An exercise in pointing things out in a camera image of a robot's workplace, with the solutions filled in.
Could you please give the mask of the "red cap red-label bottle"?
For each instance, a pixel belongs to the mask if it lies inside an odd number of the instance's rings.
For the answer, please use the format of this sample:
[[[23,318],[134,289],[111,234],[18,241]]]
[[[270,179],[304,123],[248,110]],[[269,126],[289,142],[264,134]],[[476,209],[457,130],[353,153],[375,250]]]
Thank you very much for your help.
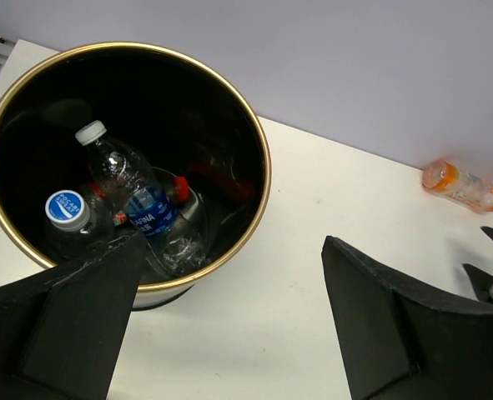
[[[194,206],[195,191],[189,186],[185,176],[177,176],[159,167],[153,167],[155,176],[161,181],[164,191],[171,203],[182,210]],[[238,183],[222,179],[216,182],[216,188],[223,191],[225,198],[235,201],[245,201],[254,195],[254,186],[251,183]]]

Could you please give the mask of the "long clear plastic bottle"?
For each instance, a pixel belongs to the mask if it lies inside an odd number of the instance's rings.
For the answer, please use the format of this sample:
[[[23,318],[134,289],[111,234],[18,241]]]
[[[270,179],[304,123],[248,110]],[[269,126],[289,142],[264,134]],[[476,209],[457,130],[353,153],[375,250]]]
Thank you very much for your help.
[[[44,212],[48,244],[63,261],[79,258],[117,237],[112,213],[92,184],[54,192]]]

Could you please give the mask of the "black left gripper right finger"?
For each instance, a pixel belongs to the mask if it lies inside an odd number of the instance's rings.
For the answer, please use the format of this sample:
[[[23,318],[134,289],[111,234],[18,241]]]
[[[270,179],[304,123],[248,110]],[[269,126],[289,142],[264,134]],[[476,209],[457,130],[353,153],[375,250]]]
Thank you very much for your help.
[[[337,237],[324,281],[354,399],[493,399],[493,305],[443,291]]]

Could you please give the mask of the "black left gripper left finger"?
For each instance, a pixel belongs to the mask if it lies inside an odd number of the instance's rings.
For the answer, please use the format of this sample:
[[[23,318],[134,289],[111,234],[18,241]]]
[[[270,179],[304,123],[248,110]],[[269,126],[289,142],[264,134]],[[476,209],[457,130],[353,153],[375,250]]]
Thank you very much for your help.
[[[0,287],[0,399],[105,399],[146,242],[131,233]]]

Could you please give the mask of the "orange label plastic bottle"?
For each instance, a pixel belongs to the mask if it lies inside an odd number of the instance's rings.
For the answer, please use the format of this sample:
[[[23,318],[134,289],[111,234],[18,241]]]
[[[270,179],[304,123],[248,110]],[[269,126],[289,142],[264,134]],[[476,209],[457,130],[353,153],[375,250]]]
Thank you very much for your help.
[[[493,213],[493,183],[444,160],[435,161],[424,168],[421,186],[428,193],[464,206],[474,213]]]

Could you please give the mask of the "crushed clear blue-label bottle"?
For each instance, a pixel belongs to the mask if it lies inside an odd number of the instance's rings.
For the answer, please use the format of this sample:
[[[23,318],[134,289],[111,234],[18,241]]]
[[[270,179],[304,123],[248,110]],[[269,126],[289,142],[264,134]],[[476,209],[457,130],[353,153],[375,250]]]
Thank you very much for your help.
[[[165,273],[181,278],[205,264],[200,233],[172,204],[145,156],[135,147],[108,135],[99,120],[75,133],[88,155],[93,182],[113,213],[124,213],[146,238]]]

